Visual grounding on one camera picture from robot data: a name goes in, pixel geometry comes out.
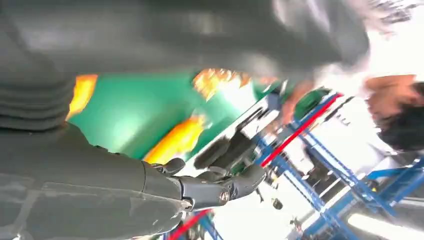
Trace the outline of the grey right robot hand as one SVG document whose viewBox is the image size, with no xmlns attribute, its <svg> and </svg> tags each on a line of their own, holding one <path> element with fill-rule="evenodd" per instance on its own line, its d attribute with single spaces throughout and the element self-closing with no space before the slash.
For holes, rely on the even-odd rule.
<svg viewBox="0 0 424 240">
<path fill-rule="evenodd" d="M 0 131 L 3 240 L 129 240 L 173 230 L 186 212 L 215 208 L 255 191 L 266 173 L 175 176 L 91 145 L 72 124 Z"/>
</svg>

